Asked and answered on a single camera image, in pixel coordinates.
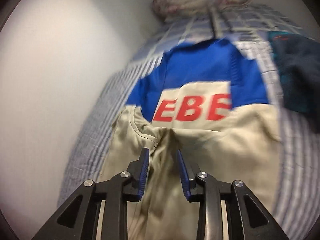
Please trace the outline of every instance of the bed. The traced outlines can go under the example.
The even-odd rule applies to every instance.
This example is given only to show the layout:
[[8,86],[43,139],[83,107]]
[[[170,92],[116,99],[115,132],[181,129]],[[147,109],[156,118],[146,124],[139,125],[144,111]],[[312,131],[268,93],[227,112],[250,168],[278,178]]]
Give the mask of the bed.
[[[272,215],[290,239],[304,239],[320,215],[320,137],[306,119],[283,107],[277,68],[270,56],[267,31],[307,36],[302,28],[266,5],[252,4],[219,13],[213,11],[215,37],[227,36],[243,55],[256,59],[270,102],[279,111],[282,140],[281,182]],[[125,69],[106,83],[85,121],[65,170],[58,205],[86,179],[96,180],[106,157],[112,122],[138,79],[156,68],[164,51],[182,42],[213,38],[208,16],[165,24],[142,46]]]

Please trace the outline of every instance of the silver bolt head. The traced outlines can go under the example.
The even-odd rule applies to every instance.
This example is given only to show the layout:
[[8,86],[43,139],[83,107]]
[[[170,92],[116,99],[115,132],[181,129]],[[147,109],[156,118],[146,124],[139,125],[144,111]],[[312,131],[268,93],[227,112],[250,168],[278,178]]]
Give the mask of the silver bolt head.
[[243,182],[242,182],[241,180],[236,180],[236,181],[235,181],[235,185],[236,185],[237,187],[242,187],[242,186],[243,186]]
[[198,177],[200,177],[201,179],[204,179],[204,178],[208,177],[208,174],[203,172],[203,171],[201,171],[201,172],[198,173]]
[[130,176],[130,172],[128,172],[128,171],[123,171],[123,172],[121,172],[120,176],[123,177],[123,178],[127,178],[127,177]]
[[87,180],[83,183],[83,185],[85,185],[86,187],[90,187],[90,186],[92,186],[92,184],[93,184],[93,181],[92,181],[91,179],[87,179]]

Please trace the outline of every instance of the clothing pile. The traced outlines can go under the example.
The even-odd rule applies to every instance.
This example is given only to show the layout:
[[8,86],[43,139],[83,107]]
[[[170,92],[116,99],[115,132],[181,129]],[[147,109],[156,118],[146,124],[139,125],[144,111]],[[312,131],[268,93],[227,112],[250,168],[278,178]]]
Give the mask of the clothing pile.
[[304,114],[320,133],[320,43],[285,32],[269,32],[279,68],[284,106]]
[[251,0],[153,0],[153,11],[165,22],[207,14],[208,5],[215,5],[221,11],[244,8]]

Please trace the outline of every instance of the white label patch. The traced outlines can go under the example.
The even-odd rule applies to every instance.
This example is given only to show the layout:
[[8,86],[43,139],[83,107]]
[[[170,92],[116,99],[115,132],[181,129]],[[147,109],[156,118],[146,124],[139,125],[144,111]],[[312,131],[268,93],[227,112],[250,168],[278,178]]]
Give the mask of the white label patch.
[[231,108],[230,82],[193,82],[162,91],[152,125],[212,130]]

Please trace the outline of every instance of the blue fabric panel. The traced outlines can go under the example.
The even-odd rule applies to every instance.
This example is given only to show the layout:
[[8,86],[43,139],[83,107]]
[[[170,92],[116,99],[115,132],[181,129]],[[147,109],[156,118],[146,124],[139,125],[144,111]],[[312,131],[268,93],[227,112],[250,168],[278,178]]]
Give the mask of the blue fabric panel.
[[151,122],[164,89],[197,81],[231,81],[232,108],[268,104],[256,61],[244,58],[228,39],[182,43],[165,53],[159,67],[138,81],[127,104],[141,106],[143,117]]

